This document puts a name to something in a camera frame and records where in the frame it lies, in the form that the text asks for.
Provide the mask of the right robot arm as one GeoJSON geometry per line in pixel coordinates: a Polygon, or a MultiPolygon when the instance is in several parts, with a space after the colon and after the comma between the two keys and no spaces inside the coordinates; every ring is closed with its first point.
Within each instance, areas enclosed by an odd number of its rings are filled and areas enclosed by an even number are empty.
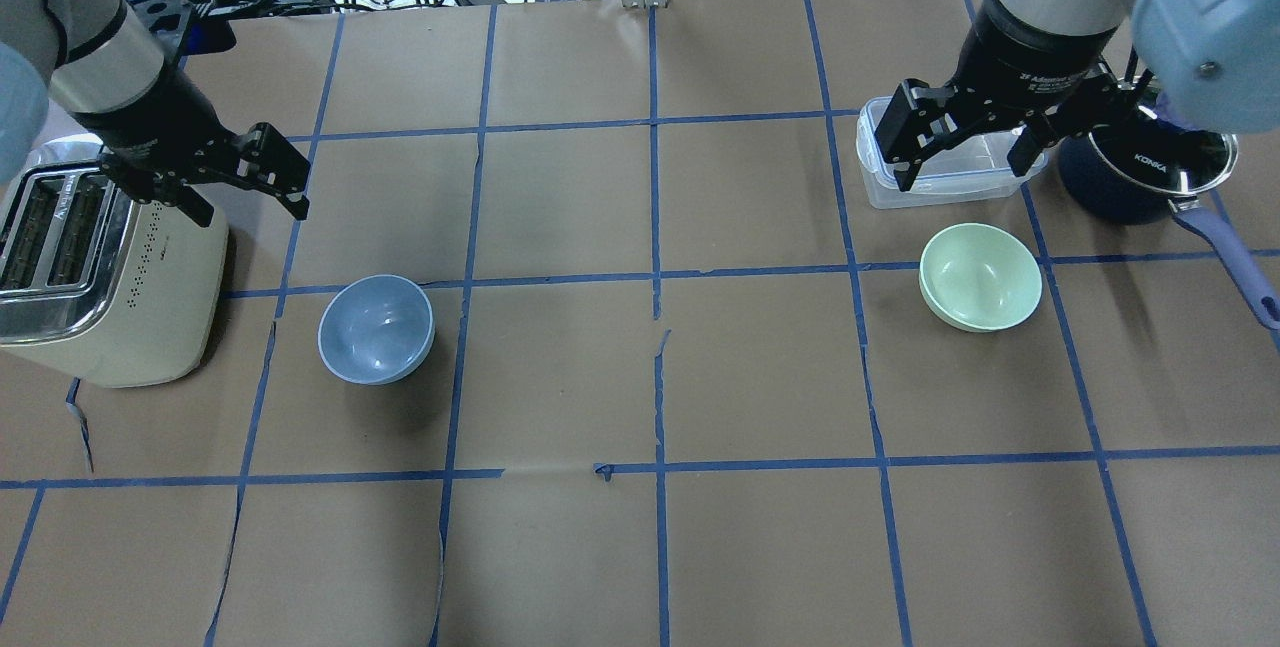
{"type": "Polygon", "coordinates": [[[1069,136],[1121,120],[1123,92],[1100,60],[1121,23],[1176,114],[1198,129],[1277,127],[1279,0],[983,0],[952,77],[905,79],[876,127],[908,192],[925,161],[970,137],[1016,129],[1007,164],[1024,176],[1069,136]]]}

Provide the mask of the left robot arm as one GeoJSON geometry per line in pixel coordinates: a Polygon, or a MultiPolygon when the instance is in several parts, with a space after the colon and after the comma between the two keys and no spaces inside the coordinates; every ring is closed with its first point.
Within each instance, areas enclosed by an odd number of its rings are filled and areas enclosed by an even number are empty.
{"type": "Polygon", "coordinates": [[[207,227],[202,184],[308,215],[308,160],[274,127],[237,135],[127,0],[1,0],[3,179],[24,165],[49,104],[100,138],[102,173],[131,200],[207,227]]]}

